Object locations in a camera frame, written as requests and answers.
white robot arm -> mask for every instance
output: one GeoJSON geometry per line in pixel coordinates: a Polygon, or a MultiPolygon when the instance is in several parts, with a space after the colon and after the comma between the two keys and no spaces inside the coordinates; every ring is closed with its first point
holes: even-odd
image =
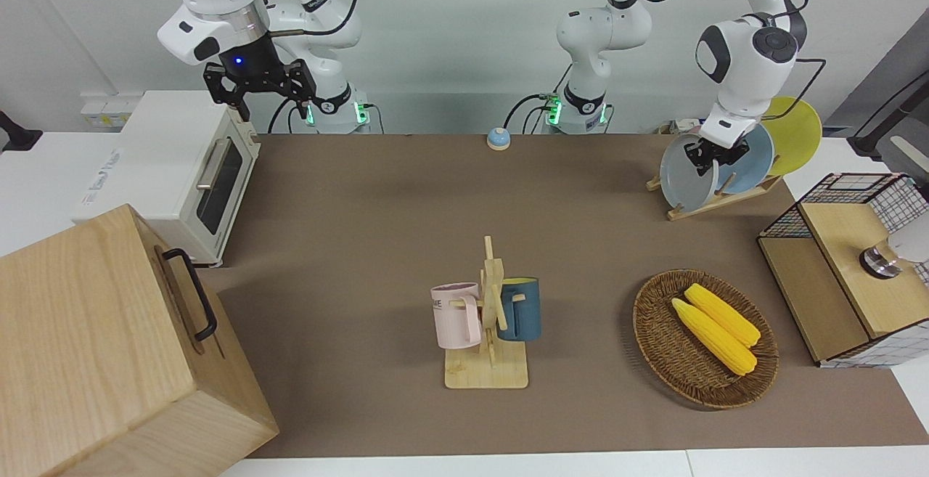
{"type": "Polygon", "coordinates": [[[697,64],[720,84],[700,136],[724,149],[754,129],[806,40],[806,23],[791,0],[748,1],[752,14],[707,27],[697,43],[697,64]]]}
{"type": "Polygon", "coordinates": [[[651,16],[640,0],[607,0],[604,7],[562,17],[558,43],[570,54],[572,66],[549,123],[567,134],[591,131],[601,119],[611,74],[610,61],[600,53],[641,46],[650,34],[651,16]]]}
{"type": "Polygon", "coordinates": [[[361,124],[359,93],[329,49],[357,44],[361,23],[342,1],[296,1],[184,0],[158,39],[190,65],[218,57],[221,65],[207,63],[203,78],[213,100],[235,107],[243,120],[245,93],[276,92],[295,101],[305,119],[314,119],[315,105],[316,122],[329,127],[322,131],[351,132],[361,124]],[[295,60],[282,63],[276,46],[295,60]],[[235,87],[226,89],[223,80],[235,87]]]}

corn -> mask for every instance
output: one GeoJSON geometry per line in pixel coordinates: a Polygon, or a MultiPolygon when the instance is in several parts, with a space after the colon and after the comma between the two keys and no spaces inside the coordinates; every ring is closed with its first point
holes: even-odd
{"type": "Polygon", "coordinates": [[[681,322],[700,339],[700,342],[716,355],[735,375],[745,375],[754,370],[758,360],[749,348],[733,338],[729,332],[699,308],[689,305],[681,299],[671,299],[681,322]]]}
{"type": "Polygon", "coordinates": [[[729,303],[720,299],[719,296],[694,282],[684,291],[687,299],[697,308],[701,309],[704,314],[710,316],[713,321],[718,322],[720,326],[726,329],[733,338],[740,343],[752,348],[758,344],[761,338],[761,332],[758,331],[749,319],[739,314],[739,311],[732,308],[729,303]]]}

pink mug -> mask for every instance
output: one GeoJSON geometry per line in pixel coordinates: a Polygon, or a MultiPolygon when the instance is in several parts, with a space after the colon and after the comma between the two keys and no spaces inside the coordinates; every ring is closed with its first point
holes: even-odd
{"type": "Polygon", "coordinates": [[[482,331],[478,315],[478,284],[454,282],[451,285],[435,286],[430,294],[439,348],[479,345],[482,331]]]}

wooden shelf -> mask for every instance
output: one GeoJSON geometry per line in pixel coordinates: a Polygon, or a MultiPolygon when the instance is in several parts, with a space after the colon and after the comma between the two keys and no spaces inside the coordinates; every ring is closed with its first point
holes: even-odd
{"type": "Polygon", "coordinates": [[[864,272],[859,264],[862,250],[887,237],[872,207],[802,203],[800,210],[871,338],[929,318],[929,289],[913,269],[882,280],[864,272]]]}

wire basket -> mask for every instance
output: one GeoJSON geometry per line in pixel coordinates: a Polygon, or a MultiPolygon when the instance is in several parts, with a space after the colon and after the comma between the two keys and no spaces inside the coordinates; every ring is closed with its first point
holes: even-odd
{"type": "Polygon", "coordinates": [[[764,316],[738,289],[709,273],[678,269],[649,279],[636,296],[633,326],[636,342],[655,374],[671,390],[704,407],[752,404],[771,388],[777,375],[777,342],[764,316]],[[743,377],[730,372],[677,317],[671,298],[686,300],[684,290],[694,282],[719,295],[761,331],[760,341],[752,347],[758,358],[754,371],[743,377]]]}

